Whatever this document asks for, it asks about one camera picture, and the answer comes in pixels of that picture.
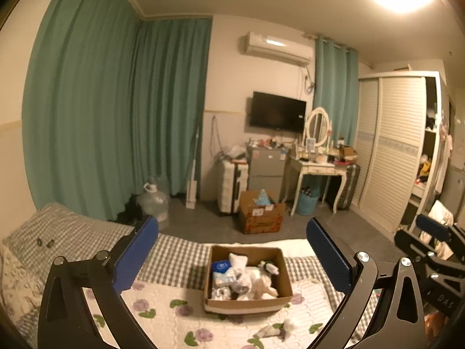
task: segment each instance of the white suitcase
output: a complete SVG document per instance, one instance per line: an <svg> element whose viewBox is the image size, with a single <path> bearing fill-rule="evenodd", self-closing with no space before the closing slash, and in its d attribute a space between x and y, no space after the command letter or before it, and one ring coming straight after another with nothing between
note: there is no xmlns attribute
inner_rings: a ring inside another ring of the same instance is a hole
<svg viewBox="0 0 465 349"><path fill-rule="evenodd" d="M247 190L248 164L232 164L229 160L220 161L218 179L218 207L222 213L239 211L239 198Z"/></svg>

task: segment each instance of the television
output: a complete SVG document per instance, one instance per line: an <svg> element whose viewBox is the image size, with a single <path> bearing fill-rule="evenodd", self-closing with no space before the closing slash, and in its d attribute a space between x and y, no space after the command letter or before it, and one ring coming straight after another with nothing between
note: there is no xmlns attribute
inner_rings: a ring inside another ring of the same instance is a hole
<svg viewBox="0 0 465 349"><path fill-rule="evenodd" d="M303 133L306 105L299 99L253 92L249 125Z"/></svg>

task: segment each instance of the louvered door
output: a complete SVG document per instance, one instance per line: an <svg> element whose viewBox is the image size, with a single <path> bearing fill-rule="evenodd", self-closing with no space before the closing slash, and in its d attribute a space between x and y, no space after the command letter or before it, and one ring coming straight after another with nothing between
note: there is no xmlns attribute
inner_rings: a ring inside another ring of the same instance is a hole
<svg viewBox="0 0 465 349"><path fill-rule="evenodd" d="M360 166L359 178L353 195L353 202L357 206L360 202L373 152L378 119L378 88L378 79L360 81L359 120L354 144L358 154L357 164Z"/></svg>
<svg viewBox="0 0 465 349"><path fill-rule="evenodd" d="M407 207L423 149L425 78L382 78L380 90L378 130L360 209L394 233Z"/></svg>

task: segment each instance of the blue gripper pad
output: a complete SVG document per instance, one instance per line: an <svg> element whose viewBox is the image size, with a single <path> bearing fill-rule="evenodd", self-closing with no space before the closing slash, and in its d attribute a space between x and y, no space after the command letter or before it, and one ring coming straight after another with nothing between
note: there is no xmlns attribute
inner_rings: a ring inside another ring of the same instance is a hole
<svg viewBox="0 0 465 349"><path fill-rule="evenodd" d="M158 221L149 217L115 263L113 288L117 293L129 290L158 238Z"/></svg>
<svg viewBox="0 0 465 349"><path fill-rule="evenodd" d="M420 230L429 233L432 237L439 241L450 240L449 228L429 216L420 214L417 216L416 224Z"/></svg>
<svg viewBox="0 0 465 349"><path fill-rule="evenodd" d="M336 291L344 294L350 293L352 291L350 267L315 219L310 219L307 223L307 241L312 246Z"/></svg>

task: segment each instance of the curtain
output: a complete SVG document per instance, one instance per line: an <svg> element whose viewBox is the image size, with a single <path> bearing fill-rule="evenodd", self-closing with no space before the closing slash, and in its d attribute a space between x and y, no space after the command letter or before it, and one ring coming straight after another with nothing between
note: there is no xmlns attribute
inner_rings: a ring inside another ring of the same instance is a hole
<svg viewBox="0 0 465 349"><path fill-rule="evenodd" d="M151 175L185 189L211 19L142 22L127 0L52 0L23 97L37 208L115 219Z"/></svg>
<svg viewBox="0 0 465 349"><path fill-rule="evenodd" d="M332 140L339 135L352 145L359 112L359 60L354 49L338 48L334 41L316 40L315 97L313 108L322 107L332 121Z"/></svg>
<svg viewBox="0 0 465 349"><path fill-rule="evenodd" d="M137 185L163 175L171 194L185 191L201 132L211 27L211 18L189 18L144 22L139 30L131 120Z"/></svg>

